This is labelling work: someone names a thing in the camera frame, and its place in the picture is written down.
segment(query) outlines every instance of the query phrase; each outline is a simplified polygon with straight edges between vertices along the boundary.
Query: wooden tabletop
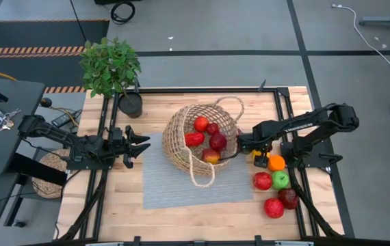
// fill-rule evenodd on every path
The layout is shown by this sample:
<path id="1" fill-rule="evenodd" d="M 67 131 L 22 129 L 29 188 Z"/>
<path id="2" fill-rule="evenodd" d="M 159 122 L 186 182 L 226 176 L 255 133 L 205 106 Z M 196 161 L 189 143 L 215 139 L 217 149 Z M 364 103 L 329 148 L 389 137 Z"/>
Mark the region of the wooden tabletop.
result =
<path id="1" fill-rule="evenodd" d="M 294 115 L 311 111 L 311 102 L 306 87 L 289 87 Z M 178 93 L 143 94 L 143 114 L 138 119 L 130 119 L 118 111 L 116 126 L 125 128 L 130 124 L 137 134 L 162 132 L 169 119 L 180 108 L 193 103 L 212 103 L 223 96 L 219 93 Z M 264 120 L 277 120 L 274 97 L 270 93 L 236 93 L 245 104 L 245 113 L 238 122 L 243 132 Z M 103 98 L 90 98 L 87 93 L 78 135 L 96 134 Z M 286 106 L 282 100 L 284 115 Z M 231 115 L 240 110 L 235 100 L 220 103 Z M 112 101 L 109 102 L 106 126 L 109 126 Z M 299 132 L 306 135 L 311 129 Z M 280 154 L 279 142 L 273 143 L 272 154 Z M 262 169 L 252 164 L 248 156 L 248 181 Z M 341 219 L 332 183 L 328 174 L 320 169 L 307 169 L 313 203 L 323 217 L 338 233 L 343 233 Z M 76 220 L 82 211 L 86 197 L 90 172 L 82 171 L 67 184 L 58 217 L 60 235 Z M 142 241 L 237 241 L 254 240 L 261 235 L 263 240 L 299 239 L 296 214 L 285 210 L 279 219 L 266 217 L 263 202 L 276 197 L 276 191 L 254 191 L 253 199 L 243 202 L 205 204 L 176 208 L 143 209 L 142 155 L 134 160 L 134 168 L 127 169 L 122 159 L 116 160 L 109 172 L 103 215 L 101 219 L 100 241 L 132 241 L 141 236 Z M 302 205 L 307 234 L 311 235 L 309 216 Z M 89 219 L 88 236 L 92 234 L 94 211 Z"/>

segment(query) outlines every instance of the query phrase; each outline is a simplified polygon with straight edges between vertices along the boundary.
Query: orange striped tape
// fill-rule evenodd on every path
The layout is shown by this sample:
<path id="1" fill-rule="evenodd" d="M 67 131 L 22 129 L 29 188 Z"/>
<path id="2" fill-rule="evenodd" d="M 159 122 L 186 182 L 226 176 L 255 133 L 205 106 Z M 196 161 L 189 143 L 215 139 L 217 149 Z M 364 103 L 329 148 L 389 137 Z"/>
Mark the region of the orange striped tape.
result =
<path id="1" fill-rule="evenodd" d="M 29 54 L 29 55 L 0 55 L 0 58 L 23 58 L 23 57 L 63 57 L 79 56 L 81 53 L 55 53 L 55 54 Z"/>
<path id="2" fill-rule="evenodd" d="M 85 50 L 86 49 L 84 48 L 84 46 L 12 47 L 12 48 L 0 48 L 0 55 L 12 55 L 12 54 L 39 55 L 39 54 L 54 54 L 54 53 L 80 54 Z"/>
<path id="3" fill-rule="evenodd" d="M 58 86 L 58 87 L 46 87 L 45 93 L 79 93 L 85 92 L 86 89 L 82 86 Z"/>
<path id="4" fill-rule="evenodd" d="M 18 22 L 70 22 L 77 21 L 76 19 L 65 19 L 65 20 L 0 20 L 0 23 L 18 23 Z M 83 19 L 79 21 L 110 21 L 106 18 L 97 18 L 97 19 Z"/>

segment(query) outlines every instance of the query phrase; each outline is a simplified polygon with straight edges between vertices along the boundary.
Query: concrete floor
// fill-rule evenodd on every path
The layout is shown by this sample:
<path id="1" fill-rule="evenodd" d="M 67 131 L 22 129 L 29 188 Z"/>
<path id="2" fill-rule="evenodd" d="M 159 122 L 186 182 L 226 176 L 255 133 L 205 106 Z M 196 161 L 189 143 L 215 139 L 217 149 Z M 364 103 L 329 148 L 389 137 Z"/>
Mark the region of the concrete floor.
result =
<path id="1" fill-rule="evenodd" d="M 73 0 L 80 18 L 108 17 L 92 0 Z M 353 15 L 332 1 L 294 0 L 308 51 L 368 50 L 352 27 Z M 361 16 L 390 16 L 390 0 L 338 0 Z M 126 25 L 110 23 L 108 37 L 126 38 L 139 51 L 298 50 L 285 1 L 145 0 Z M 65 0 L 3 0 L 0 20 L 74 18 Z M 390 49 L 389 27 L 359 27 L 371 44 Z M 348 210 L 357 238 L 390 240 L 390 67 L 378 56 L 310 57 L 322 104 L 352 105 L 361 120 L 353 133 L 332 138 Z M 142 86 L 306 85 L 298 56 L 141 57 Z M 78 109 L 84 94 L 50 94 L 57 106 Z M 50 120 L 54 112 L 39 109 Z M 36 144 L 53 148 L 46 140 Z M 19 152 L 33 150 L 21 146 Z M 52 238 L 57 205 L 23 204 L 27 228 L 0 226 L 0 244 L 22 245 Z M 47 234 L 36 234 L 36 230 Z"/>

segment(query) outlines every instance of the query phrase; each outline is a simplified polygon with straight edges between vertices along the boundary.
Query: wicker basket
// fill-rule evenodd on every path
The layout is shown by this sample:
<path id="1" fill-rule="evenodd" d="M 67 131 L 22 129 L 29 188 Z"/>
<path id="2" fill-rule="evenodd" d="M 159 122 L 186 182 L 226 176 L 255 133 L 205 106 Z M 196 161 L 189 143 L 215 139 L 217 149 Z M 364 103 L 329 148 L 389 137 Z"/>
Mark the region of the wicker basket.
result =
<path id="1" fill-rule="evenodd" d="M 53 152 L 60 156 L 69 156 L 69 150 L 66 149 L 54 150 Z M 62 172 L 65 172 L 67 167 L 66 161 L 61 160 L 59 156 L 51 153 L 48 153 L 41 158 L 40 163 Z M 61 185 L 53 184 L 38 178 L 32 178 L 32 182 L 34 191 L 36 191 L 38 195 L 49 199 L 61 197 Z"/>
<path id="2" fill-rule="evenodd" d="M 242 109 L 235 119 L 231 117 L 230 113 L 218 105 L 221 100 L 226 98 L 234 98 L 238 100 L 241 105 Z M 198 116 L 205 116 L 210 122 L 218 124 L 220 132 L 224 134 L 227 139 L 226 148 L 220 152 L 221 157 L 231 156 L 236 153 L 236 124 L 243 113 L 244 103 L 236 96 L 224 96 L 217 99 L 214 103 L 189 105 L 180 109 L 171 118 L 163 132 L 162 143 L 166 156 L 175 166 L 190 174 L 190 178 L 195 186 L 202 188 L 210 187 L 215 181 L 216 172 L 225 168 L 230 160 L 221 161 L 215 165 L 201 161 L 202 151 L 206 148 L 210 148 L 210 135 L 205 133 L 205 140 L 202 145 L 188 148 L 185 145 L 184 134 L 196 132 L 193 127 L 194 120 Z M 211 180 L 208 184 L 198 184 L 194 174 L 211 176 Z"/>

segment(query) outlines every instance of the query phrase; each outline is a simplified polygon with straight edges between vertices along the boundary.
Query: basket handle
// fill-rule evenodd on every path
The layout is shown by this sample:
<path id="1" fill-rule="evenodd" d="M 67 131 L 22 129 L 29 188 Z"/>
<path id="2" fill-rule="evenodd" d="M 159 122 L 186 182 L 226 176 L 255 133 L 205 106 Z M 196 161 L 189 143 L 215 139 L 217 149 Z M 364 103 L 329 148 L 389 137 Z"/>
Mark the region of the basket handle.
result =
<path id="1" fill-rule="evenodd" d="M 213 165 L 211 163 L 208 163 L 208 164 L 210 164 L 210 168 L 211 168 L 210 182 L 208 184 L 198 184 L 197 181 L 195 180 L 195 177 L 194 177 L 194 161 L 192 160 L 192 151 L 190 151 L 190 149 L 188 147 L 184 147 L 184 149 L 187 150 L 187 152 L 189 153 L 189 173 L 190 173 L 190 179 L 191 179 L 192 183 L 196 187 L 200 187 L 200 188 L 210 187 L 213 184 L 213 182 L 215 181 L 215 168 L 213 167 Z"/>
<path id="2" fill-rule="evenodd" d="M 220 97 L 218 98 L 214 105 L 217 105 L 218 103 L 220 103 L 220 101 L 224 100 L 224 99 L 227 99 L 227 98 L 233 98 L 233 99 L 236 99 L 239 101 L 239 104 L 241 105 L 241 112 L 239 113 L 239 115 L 237 115 L 237 117 L 235 118 L 235 121 L 238 121 L 241 116 L 244 114 L 244 109 L 245 109 L 245 106 L 244 106 L 244 102 L 242 102 L 242 99 L 241 98 L 238 98 L 237 96 L 223 96 L 223 97 Z"/>

